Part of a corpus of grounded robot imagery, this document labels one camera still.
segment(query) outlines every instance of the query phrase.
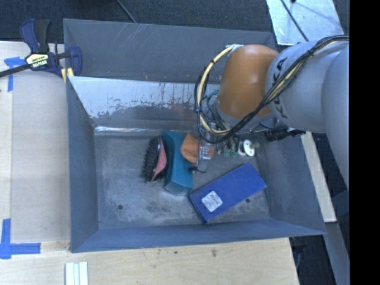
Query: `black cable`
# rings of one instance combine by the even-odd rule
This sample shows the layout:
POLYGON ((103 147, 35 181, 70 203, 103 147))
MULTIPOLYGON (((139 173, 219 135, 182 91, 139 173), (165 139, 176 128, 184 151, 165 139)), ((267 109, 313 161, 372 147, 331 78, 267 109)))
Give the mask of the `black cable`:
POLYGON ((132 20, 133 23, 137 23, 136 20, 132 17, 132 15, 129 13, 129 11, 125 8, 125 6, 123 5, 123 3, 121 3, 120 0, 116 0, 118 2, 118 4, 121 6, 121 8, 126 12, 126 14, 128 15, 128 17, 132 20))
POLYGON ((286 6, 284 0, 281 0, 281 3, 284 5, 285 7, 285 10, 287 11, 287 13, 289 14, 290 16, 290 19, 292 19, 292 21, 294 22, 295 26, 297 27, 297 29, 299 30, 299 32, 301 33, 302 37, 308 42, 309 41, 309 38, 306 37, 306 35, 303 33, 303 31, 301 30, 300 26, 298 25, 297 21, 295 20, 295 18, 293 17, 293 15, 291 14, 291 12, 289 11, 288 7, 286 6))

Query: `sticker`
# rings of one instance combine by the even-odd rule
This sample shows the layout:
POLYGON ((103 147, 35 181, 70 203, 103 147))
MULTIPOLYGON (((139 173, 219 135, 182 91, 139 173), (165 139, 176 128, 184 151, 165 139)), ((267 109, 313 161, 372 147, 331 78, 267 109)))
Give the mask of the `sticker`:
POLYGON ((201 201, 209 210, 209 212, 215 211, 223 203, 223 201, 221 201, 220 197, 215 193, 215 191, 211 191, 204 198, 202 198, 201 201))

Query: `blue rectangular block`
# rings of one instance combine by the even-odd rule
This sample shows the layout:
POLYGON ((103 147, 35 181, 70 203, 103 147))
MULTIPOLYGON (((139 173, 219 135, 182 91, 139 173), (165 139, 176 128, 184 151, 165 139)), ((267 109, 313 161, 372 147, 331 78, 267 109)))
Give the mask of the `blue rectangular block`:
POLYGON ((267 185, 251 163, 218 178, 189 195, 194 208, 208 222, 267 185))

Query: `blue clamp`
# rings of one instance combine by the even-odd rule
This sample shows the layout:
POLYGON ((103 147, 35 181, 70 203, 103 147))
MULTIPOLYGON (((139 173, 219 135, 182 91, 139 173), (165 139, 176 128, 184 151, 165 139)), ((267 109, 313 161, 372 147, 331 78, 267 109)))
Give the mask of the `blue clamp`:
POLYGON ((11 243, 11 219, 2 221, 0 259, 10 259, 18 254, 40 254, 41 243, 11 243))
MULTIPOLYGON (((49 51, 46 37, 49 24, 49 20, 36 21, 35 19, 29 19, 20 26, 20 34, 23 42, 28 45, 31 55, 34 53, 45 53, 49 57, 48 66, 31 69, 33 71, 49 72, 62 78, 62 66, 60 66, 59 59, 57 58, 58 53, 55 52, 54 54, 49 51)), ((82 70, 80 49, 78 46, 71 46, 68 50, 71 57, 71 68, 74 74, 78 76, 82 70)))

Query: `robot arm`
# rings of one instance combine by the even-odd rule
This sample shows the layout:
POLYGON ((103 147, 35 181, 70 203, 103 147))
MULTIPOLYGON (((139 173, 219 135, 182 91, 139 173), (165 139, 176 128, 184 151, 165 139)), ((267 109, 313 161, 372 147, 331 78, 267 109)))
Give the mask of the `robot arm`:
POLYGON ((268 121, 278 129, 267 129, 268 140, 278 139, 281 132, 326 133, 348 187, 349 38, 299 43, 280 54, 256 45, 232 50, 226 48, 211 61, 195 86, 203 140, 218 144, 242 132, 253 135, 268 121), (226 53, 230 55, 219 93, 212 104, 208 98, 205 107, 207 75, 226 53))

